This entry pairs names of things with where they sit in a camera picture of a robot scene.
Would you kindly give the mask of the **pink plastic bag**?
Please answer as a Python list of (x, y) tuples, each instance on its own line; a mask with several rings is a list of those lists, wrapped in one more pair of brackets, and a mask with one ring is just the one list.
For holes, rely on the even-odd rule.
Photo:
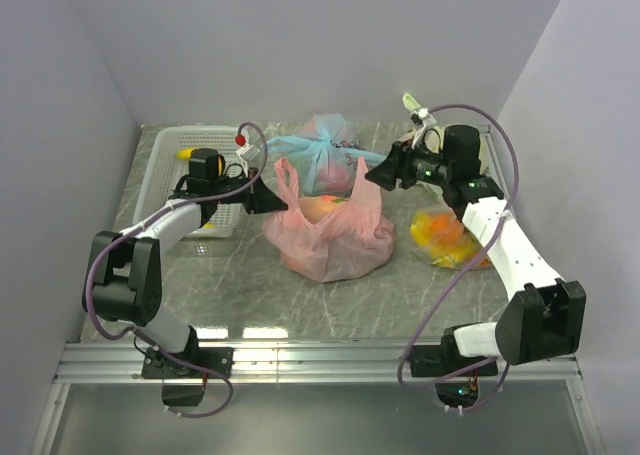
[(389, 260), (395, 227), (382, 213), (380, 187), (365, 179), (364, 158), (358, 159), (351, 196), (315, 223), (303, 212), (296, 169), (284, 158), (274, 168), (288, 209), (270, 214), (263, 233), (287, 268), (325, 283), (362, 277)]

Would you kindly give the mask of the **single yellow banana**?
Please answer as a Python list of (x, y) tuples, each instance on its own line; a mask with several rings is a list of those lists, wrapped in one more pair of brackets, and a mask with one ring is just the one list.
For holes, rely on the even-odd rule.
[(224, 157), (220, 155), (215, 149), (186, 148), (178, 151), (175, 155), (175, 158), (182, 161), (200, 160), (203, 161), (204, 164), (208, 164), (208, 160), (212, 158), (214, 159), (214, 162), (211, 162), (210, 165), (212, 166), (216, 175), (221, 175), (225, 168)]

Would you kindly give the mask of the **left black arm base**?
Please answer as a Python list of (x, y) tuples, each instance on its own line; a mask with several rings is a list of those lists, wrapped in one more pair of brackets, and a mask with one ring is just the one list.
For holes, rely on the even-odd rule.
[[(200, 348), (190, 363), (228, 378), (231, 374), (234, 350), (230, 347)], [(212, 376), (169, 360), (148, 348), (142, 366), (143, 380), (161, 381), (163, 403), (170, 408), (195, 408), (204, 399), (207, 382)]]

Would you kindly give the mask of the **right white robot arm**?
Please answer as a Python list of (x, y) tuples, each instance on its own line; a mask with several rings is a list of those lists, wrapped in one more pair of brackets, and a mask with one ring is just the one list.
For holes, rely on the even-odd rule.
[(479, 131), (445, 128), (440, 151), (420, 139), (397, 141), (366, 179), (391, 191), (418, 182), (441, 188), (457, 220), (481, 246), (505, 287), (508, 305), (499, 320), (452, 327), (441, 342), (445, 370), (462, 374), (475, 359), (501, 358), (511, 365), (573, 354), (580, 343), (586, 292), (543, 260), (510, 211), (496, 181), (482, 174)]

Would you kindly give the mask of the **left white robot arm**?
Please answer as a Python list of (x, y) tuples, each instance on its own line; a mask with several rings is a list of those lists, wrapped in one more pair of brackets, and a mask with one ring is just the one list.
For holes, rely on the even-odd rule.
[(161, 258), (186, 235), (202, 228), (222, 204), (242, 205), (249, 214), (285, 211), (261, 171), (229, 164), (215, 149), (181, 152), (188, 170), (164, 206), (121, 231), (98, 233), (92, 242), (83, 307), (101, 336), (115, 341), (133, 333), (146, 341), (150, 363), (185, 378), (203, 370), (195, 329), (162, 304)]

